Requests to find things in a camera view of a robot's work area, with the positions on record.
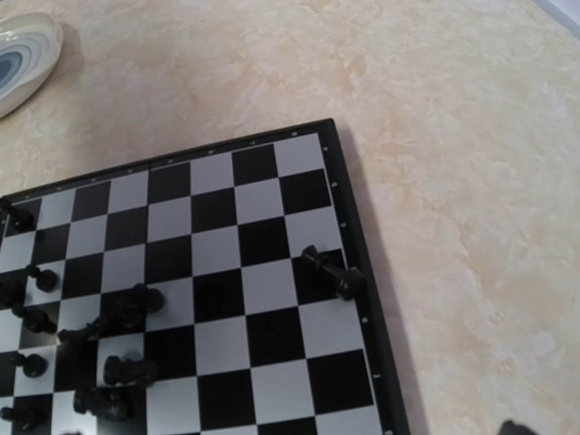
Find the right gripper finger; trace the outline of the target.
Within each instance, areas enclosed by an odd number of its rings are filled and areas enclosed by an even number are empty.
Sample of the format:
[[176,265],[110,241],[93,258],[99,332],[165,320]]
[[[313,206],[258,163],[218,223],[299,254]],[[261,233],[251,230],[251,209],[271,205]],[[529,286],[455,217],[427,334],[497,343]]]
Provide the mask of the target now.
[[498,435],[538,435],[538,433],[524,424],[505,420],[498,430]]

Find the black grey chess board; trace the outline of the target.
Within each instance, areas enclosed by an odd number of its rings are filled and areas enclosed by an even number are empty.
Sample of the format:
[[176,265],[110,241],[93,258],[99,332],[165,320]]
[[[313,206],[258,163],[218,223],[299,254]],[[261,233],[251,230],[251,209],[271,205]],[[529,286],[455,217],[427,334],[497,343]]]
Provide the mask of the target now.
[[[229,140],[5,196],[4,434],[406,434],[379,292],[333,120]],[[350,301],[301,259],[365,274]],[[58,275],[40,291],[25,268]],[[73,410],[57,333],[105,296],[159,289],[145,326],[159,378],[125,423]]]

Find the black chess piece corner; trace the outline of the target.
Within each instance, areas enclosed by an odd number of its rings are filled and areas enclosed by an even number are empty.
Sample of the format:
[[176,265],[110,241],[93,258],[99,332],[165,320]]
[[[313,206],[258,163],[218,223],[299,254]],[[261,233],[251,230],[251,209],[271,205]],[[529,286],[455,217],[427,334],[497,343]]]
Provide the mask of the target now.
[[34,229],[34,215],[28,209],[19,208],[7,198],[1,197],[1,210],[9,217],[9,225],[15,232]]

